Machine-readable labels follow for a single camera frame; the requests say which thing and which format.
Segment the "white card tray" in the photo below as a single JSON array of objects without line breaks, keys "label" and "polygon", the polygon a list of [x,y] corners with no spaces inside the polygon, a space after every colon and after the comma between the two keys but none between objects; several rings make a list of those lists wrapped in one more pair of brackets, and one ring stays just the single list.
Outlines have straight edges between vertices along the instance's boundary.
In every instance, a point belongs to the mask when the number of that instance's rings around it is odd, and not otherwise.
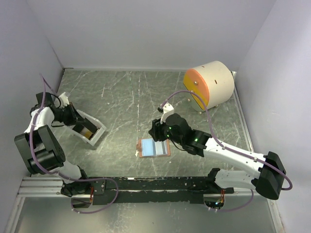
[{"label": "white card tray", "polygon": [[79,136],[78,133],[76,133],[73,130],[73,127],[75,125],[67,126],[67,130],[69,131],[70,134],[82,139],[85,143],[88,143],[91,146],[95,146],[95,144],[98,142],[98,140],[106,131],[106,126],[104,126],[98,119],[88,115],[87,113],[81,110],[77,110],[77,112],[85,119],[82,125],[94,133],[93,137],[90,140],[88,140],[83,136]]}]

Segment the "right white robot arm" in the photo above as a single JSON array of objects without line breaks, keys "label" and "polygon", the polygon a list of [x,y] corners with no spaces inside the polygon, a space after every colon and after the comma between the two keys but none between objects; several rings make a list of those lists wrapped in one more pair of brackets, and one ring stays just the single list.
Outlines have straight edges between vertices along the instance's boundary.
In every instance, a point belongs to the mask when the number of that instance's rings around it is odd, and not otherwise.
[{"label": "right white robot arm", "polygon": [[237,171],[212,169],[206,181],[207,190],[217,193],[220,189],[245,188],[256,190],[263,197],[277,200],[285,180],[286,170],[278,154],[267,155],[249,152],[237,147],[229,148],[217,142],[209,133],[192,129],[179,114],[172,114],[165,121],[154,119],[149,135],[154,141],[170,140],[184,151],[200,157],[220,159],[237,167]]}]

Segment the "cards stack in tray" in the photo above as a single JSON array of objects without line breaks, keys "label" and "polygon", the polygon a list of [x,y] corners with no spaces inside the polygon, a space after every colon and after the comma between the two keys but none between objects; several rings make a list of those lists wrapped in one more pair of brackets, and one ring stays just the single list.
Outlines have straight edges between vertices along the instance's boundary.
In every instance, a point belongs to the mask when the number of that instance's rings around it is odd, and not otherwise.
[{"label": "cards stack in tray", "polygon": [[86,139],[90,140],[94,133],[91,132],[88,128],[86,128],[85,126],[83,125],[75,125],[73,127],[73,130],[78,133],[79,136],[83,136],[85,137]]}]

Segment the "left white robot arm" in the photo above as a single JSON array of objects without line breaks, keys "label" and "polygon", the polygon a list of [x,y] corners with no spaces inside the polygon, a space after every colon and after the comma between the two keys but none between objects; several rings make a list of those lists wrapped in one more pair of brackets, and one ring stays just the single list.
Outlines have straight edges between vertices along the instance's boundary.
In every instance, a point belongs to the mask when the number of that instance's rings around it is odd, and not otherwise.
[{"label": "left white robot arm", "polygon": [[71,103],[55,106],[52,93],[38,93],[38,103],[31,109],[31,122],[24,133],[14,138],[14,143],[32,174],[49,174],[63,180],[61,194],[72,197],[90,190],[91,182],[83,169],[66,160],[65,153],[51,131],[53,122],[65,126],[83,123]]}]

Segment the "brown leather card holder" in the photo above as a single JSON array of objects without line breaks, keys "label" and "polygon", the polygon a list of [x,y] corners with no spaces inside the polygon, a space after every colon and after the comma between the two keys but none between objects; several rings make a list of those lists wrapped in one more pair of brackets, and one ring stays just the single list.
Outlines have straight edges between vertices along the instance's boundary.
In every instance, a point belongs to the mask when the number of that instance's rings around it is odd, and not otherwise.
[{"label": "brown leather card holder", "polygon": [[136,145],[136,157],[139,158],[153,158],[153,157],[167,157],[171,155],[170,144],[167,141],[168,155],[156,156],[155,141],[152,138],[140,139]]}]

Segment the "cream round drawer cabinet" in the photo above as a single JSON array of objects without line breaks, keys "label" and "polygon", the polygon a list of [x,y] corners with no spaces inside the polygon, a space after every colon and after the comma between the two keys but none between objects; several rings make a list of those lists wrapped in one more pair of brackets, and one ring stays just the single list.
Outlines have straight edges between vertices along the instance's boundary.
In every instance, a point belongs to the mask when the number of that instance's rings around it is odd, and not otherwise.
[{"label": "cream round drawer cabinet", "polygon": [[184,87],[200,96],[208,109],[229,100],[234,92],[231,71],[220,61],[213,61],[185,72]]}]

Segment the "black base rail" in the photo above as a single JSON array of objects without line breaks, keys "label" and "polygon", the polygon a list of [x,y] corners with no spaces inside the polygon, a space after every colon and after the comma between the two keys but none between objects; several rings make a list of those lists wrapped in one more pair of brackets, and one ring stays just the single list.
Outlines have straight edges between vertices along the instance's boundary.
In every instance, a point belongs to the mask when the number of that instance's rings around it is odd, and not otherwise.
[{"label": "black base rail", "polygon": [[212,177],[111,177],[109,180],[63,184],[60,193],[85,197],[93,205],[112,203],[189,202],[203,204],[205,194],[232,194]]}]

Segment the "white patterned credit card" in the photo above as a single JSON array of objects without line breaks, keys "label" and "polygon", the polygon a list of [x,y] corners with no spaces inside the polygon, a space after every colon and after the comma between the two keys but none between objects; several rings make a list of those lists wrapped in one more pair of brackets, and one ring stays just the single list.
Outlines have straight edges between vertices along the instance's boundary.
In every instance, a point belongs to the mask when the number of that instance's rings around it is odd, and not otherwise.
[{"label": "white patterned credit card", "polygon": [[155,155],[156,156],[168,155],[167,141],[155,142]]}]

